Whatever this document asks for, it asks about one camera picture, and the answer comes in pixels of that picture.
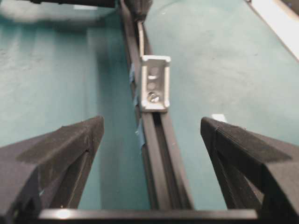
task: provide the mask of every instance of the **screw head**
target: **screw head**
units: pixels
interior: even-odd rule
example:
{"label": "screw head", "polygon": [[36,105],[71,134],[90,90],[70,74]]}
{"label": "screw head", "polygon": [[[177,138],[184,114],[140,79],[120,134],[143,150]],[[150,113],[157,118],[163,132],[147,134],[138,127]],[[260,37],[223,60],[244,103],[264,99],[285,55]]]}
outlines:
{"label": "screw head", "polygon": [[158,103],[159,100],[160,100],[160,97],[158,94],[154,93],[154,92],[150,92],[149,95],[148,95],[148,100],[151,102],[151,103]]}

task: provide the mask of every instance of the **blue tape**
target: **blue tape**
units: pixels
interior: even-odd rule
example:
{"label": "blue tape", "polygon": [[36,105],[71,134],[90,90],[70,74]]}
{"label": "blue tape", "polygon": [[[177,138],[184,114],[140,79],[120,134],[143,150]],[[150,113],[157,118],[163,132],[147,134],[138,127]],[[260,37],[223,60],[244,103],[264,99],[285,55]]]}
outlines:
{"label": "blue tape", "polygon": [[131,68],[130,68],[130,74],[129,74],[129,81],[130,81],[130,83],[133,82],[134,79],[135,79],[135,66],[132,63],[131,64]]}
{"label": "blue tape", "polygon": [[138,105],[138,91],[137,91],[137,89],[135,89],[135,96],[134,96],[134,99],[133,99],[133,105],[134,105],[134,107]]}
{"label": "blue tape", "polygon": [[144,134],[143,134],[143,125],[142,125],[142,120],[139,119],[139,124],[137,131],[135,132],[138,139],[139,139],[139,147],[142,148],[142,146],[145,144],[145,139],[144,139]]}

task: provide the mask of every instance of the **black plastic piece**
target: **black plastic piece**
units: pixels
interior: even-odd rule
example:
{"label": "black plastic piece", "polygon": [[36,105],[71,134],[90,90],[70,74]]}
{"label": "black plastic piece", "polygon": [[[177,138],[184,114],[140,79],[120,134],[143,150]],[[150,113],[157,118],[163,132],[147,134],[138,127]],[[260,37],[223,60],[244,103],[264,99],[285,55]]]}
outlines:
{"label": "black plastic piece", "polygon": [[299,221],[298,146],[210,118],[200,132],[229,208]]}
{"label": "black plastic piece", "polygon": [[29,0],[36,4],[42,2],[53,2],[58,4],[73,4],[73,5],[86,5],[86,6],[98,6],[98,7],[115,7],[115,0]]}
{"label": "black plastic piece", "polygon": [[136,211],[136,210],[43,210],[37,218],[19,220],[22,224],[231,224],[266,223],[255,210],[228,211]]}
{"label": "black plastic piece", "polygon": [[0,148],[0,223],[51,203],[77,207],[103,133],[104,120],[95,117]]}
{"label": "black plastic piece", "polygon": [[125,0],[135,21],[144,21],[153,0]]}

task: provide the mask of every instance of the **teal cloth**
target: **teal cloth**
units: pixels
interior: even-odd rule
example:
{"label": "teal cloth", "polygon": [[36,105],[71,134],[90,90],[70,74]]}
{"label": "teal cloth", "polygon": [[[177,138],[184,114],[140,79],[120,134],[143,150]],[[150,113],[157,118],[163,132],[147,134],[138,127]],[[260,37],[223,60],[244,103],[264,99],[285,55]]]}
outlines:
{"label": "teal cloth", "polygon": [[0,146],[100,114],[79,208],[148,209],[117,11],[15,0],[0,10]]}
{"label": "teal cloth", "polygon": [[197,209],[225,203],[200,136],[204,116],[299,145],[299,64],[243,0],[156,0],[145,22],[171,57],[170,114]]}

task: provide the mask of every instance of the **green felt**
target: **green felt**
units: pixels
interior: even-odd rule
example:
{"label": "green felt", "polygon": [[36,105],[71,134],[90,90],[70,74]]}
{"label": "green felt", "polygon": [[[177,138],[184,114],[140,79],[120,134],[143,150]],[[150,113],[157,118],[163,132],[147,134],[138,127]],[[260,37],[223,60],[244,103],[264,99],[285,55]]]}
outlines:
{"label": "green felt", "polygon": [[117,11],[2,1],[0,102],[0,146],[104,116],[79,207],[150,207]]}
{"label": "green felt", "polygon": [[299,64],[243,0],[156,0],[146,20],[171,62],[170,114],[197,209],[223,209],[200,119],[299,145]]}

